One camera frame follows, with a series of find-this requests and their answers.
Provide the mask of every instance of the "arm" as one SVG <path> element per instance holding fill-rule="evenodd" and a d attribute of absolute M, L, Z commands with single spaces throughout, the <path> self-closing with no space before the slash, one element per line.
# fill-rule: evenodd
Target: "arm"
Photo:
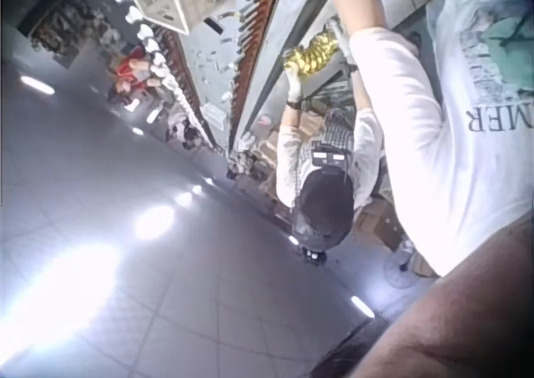
<path fill-rule="evenodd" d="M 300 103 L 302 101 L 302 87 L 300 84 L 298 68 L 289 68 L 285 71 L 289 80 L 290 92 L 288 103 Z M 277 146 L 276 165 L 276 194 L 280 201 L 287 207 L 293 207 L 296 196 L 297 164 L 300 152 L 300 114 L 301 111 L 289 105 L 285 106 Z"/>
<path fill-rule="evenodd" d="M 351 79 L 358 110 L 354 130 L 354 160 L 355 173 L 359 180 L 355 207 L 359 207 L 365 205 L 378 179 L 380 151 L 384 141 L 384 134 L 371 107 L 369 95 L 361 80 L 360 72 L 352 73 Z"/>
<path fill-rule="evenodd" d="M 531 242 L 531 215 L 493 235 L 393 324 L 351 378 L 510 376 L 510 358 L 531 340 Z"/>
<path fill-rule="evenodd" d="M 341 22 L 349 37 L 367 28 L 385 28 L 385 14 L 380 0 L 334 0 Z"/>
<path fill-rule="evenodd" d="M 384 130 L 388 157 L 428 169 L 443 117 L 415 46 L 384 29 L 380 0 L 334 3 L 351 35 L 350 52 Z"/>
<path fill-rule="evenodd" d="M 276 149 L 276 195 L 287 207 L 293 207 L 297 189 L 297 164 L 300 132 L 292 126 L 280 126 Z"/>

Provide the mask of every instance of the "skin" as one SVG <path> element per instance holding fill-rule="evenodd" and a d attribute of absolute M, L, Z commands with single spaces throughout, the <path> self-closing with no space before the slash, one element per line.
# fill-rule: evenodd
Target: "skin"
<path fill-rule="evenodd" d="M 293 74 L 296 76 L 296 71 L 286 71 L 287 74 Z M 371 108 L 369 94 L 365 90 L 363 81 L 359 71 L 355 71 L 351 74 L 350 79 L 352 81 L 352 88 L 355 93 L 355 103 L 357 109 Z M 300 126 L 300 116 L 302 111 L 291 108 L 289 105 L 285 106 L 284 113 L 282 113 L 282 119 L 280 124 L 282 126 L 290 126 L 298 128 Z"/>
<path fill-rule="evenodd" d="M 385 28 L 380 0 L 334 3 L 349 35 Z M 531 216 L 495 234 L 393 324 L 350 377 L 511 376 L 499 368 L 532 334 L 532 238 Z"/>

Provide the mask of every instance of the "cardboard box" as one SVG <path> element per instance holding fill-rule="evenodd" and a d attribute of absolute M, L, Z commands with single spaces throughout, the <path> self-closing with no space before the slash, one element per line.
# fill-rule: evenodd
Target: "cardboard box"
<path fill-rule="evenodd" d="M 398 249 L 404 236 L 395 207 L 383 199 L 375 199 L 362 209 L 353 230 L 372 234 L 391 251 Z"/>

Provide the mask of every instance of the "white glove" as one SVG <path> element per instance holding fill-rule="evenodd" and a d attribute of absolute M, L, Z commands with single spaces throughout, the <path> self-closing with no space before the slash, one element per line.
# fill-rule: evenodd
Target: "white glove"
<path fill-rule="evenodd" d="M 335 38 L 337 38 L 338 46 L 340 47 L 340 51 L 345 56 L 347 63 L 350 65 L 355 65 L 356 62 L 350 53 L 349 39 L 343 33 L 343 28 L 341 27 L 341 24 L 338 22 L 337 18 L 331 18 L 326 25 L 334 33 Z"/>
<path fill-rule="evenodd" d="M 287 100 L 291 103 L 298 103 L 302 100 L 302 83 L 300 82 L 299 68 L 296 65 L 290 65 L 286 67 L 285 75 L 290 83 Z"/>

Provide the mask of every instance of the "man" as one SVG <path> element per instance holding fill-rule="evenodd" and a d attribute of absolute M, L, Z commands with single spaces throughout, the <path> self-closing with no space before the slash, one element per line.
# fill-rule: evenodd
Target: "man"
<path fill-rule="evenodd" d="M 510 355 L 532 338 L 531 3 L 445 1 L 435 35 L 443 107 L 415 49 L 386 30 L 380 0 L 334 3 L 384 129 L 399 220 L 446 275 L 353 377 L 511 376 Z"/>
<path fill-rule="evenodd" d="M 435 42 L 440 107 L 415 48 L 385 29 L 380 0 L 334 2 L 384 129 L 399 220 L 446 275 L 531 209 L 534 83 L 524 77 L 534 47 L 525 40 L 501 46 L 531 4 L 446 0 Z"/>
<path fill-rule="evenodd" d="M 340 35 L 335 23 L 330 27 Z M 290 92 L 280 124 L 276 192 L 291 208 L 293 236 L 318 254 L 350 232 L 354 210 L 367 203 L 378 176 L 382 131 L 348 53 L 347 69 L 357 115 L 346 109 L 328 110 L 324 126 L 305 144 L 299 133 L 298 69 L 289 65 L 286 70 Z"/>

